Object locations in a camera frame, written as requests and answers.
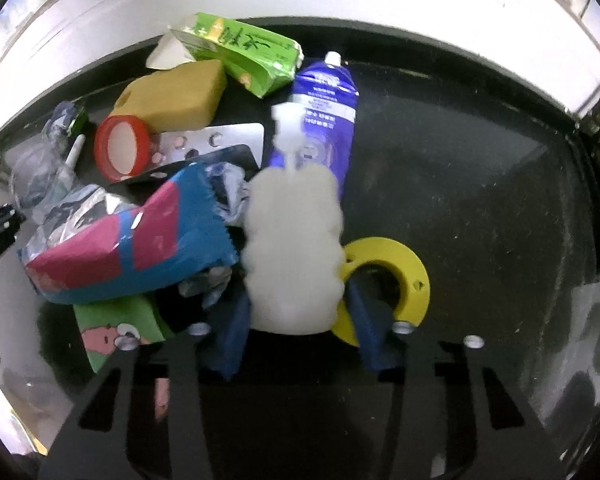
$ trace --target green carton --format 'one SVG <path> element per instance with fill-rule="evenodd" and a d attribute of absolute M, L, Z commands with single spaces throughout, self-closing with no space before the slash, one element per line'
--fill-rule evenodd
<path fill-rule="evenodd" d="M 222 61 L 225 70 L 257 97 L 291 83 L 304 59 L 297 41 L 205 12 L 171 33 L 195 59 Z"/>

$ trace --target black surface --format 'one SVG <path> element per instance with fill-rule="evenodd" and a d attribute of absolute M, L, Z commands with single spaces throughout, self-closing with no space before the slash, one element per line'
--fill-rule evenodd
<path fill-rule="evenodd" d="M 320 49 L 308 45 L 309 51 Z M 120 72 L 107 77 L 126 80 L 142 72 L 139 58 L 130 54 L 117 61 Z M 503 104 L 488 89 L 435 73 L 414 75 L 363 62 L 349 68 L 360 103 L 342 202 L 343 243 L 386 236 L 414 250 L 430 277 L 432 329 L 451 340 L 482 336 L 501 356 L 498 371 L 522 390 L 558 454 L 576 447 L 594 431 L 591 414 L 600 404 L 600 375 L 591 370 L 600 327 L 593 323 L 580 334 L 580 320 L 593 310 L 580 291 L 600 285 L 594 203 L 583 174 L 587 155 L 573 141 L 569 121 L 556 121 L 566 126 L 557 130 Z M 106 117 L 124 86 L 81 99 L 92 121 Z M 72 84 L 62 98 L 79 90 Z M 263 123 L 269 153 L 269 107 L 287 94 L 283 89 L 261 101 L 231 80 L 214 124 Z M 50 112 L 55 103 L 48 104 Z M 45 118 L 18 136 L 36 131 Z M 92 148 L 90 137 L 78 177 L 106 184 Z M 4 189 L 0 178 L 2 202 Z M 49 344 L 59 336 L 38 335 L 25 313 L 64 316 L 65 350 L 74 351 L 79 334 L 65 315 L 67 307 L 35 296 L 13 254 L 0 260 L 0 276 L 13 282 L 6 287 L 0 279 L 0 386 L 48 445 L 82 375 L 60 372 L 66 359 L 58 355 L 59 346 Z M 41 346 L 54 348 L 55 357 L 45 354 L 52 374 L 37 356 Z M 568 365 L 560 368 L 563 362 Z M 39 380 L 30 378 L 33 369 Z M 592 395 L 584 403 L 574 404 L 571 397 L 560 403 L 562 391 L 568 393 L 564 386 L 581 377 L 578 373 Z M 394 384 L 366 373 L 357 350 L 330 333 L 292 337 L 252 331 L 231 383 L 211 373 L 200 381 L 218 478 L 356 479 L 381 470 Z"/>

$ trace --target translucent bottle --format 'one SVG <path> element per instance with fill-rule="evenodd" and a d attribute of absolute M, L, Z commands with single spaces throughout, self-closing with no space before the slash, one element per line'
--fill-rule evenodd
<path fill-rule="evenodd" d="M 272 108 L 274 145 L 285 167 L 267 168 L 251 181 L 244 225 L 251 327 L 288 335 L 329 330 L 344 292 L 336 178 L 320 164 L 297 168 L 305 111 L 296 103 Z"/>

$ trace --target yellow sponge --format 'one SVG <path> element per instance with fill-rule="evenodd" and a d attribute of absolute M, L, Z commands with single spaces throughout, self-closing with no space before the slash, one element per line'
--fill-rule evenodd
<path fill-rule="evenodd" d="M 138 117 L 153 133 L 199 130 L 214 118 L 225 87 L 221 61 L 185 63 L 129 83 L 110 115 Z"/>

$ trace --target white wall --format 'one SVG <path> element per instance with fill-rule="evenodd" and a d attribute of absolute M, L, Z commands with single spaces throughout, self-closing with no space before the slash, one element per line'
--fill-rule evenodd
<path fill-rule="evenodd" d="M 555 0 L 57 0 L 0 63 L 0 127 L 65 77 L 197 10 L 408 30 L 482 56 L 572 111 L 600 84 L 600 50 Z"/>

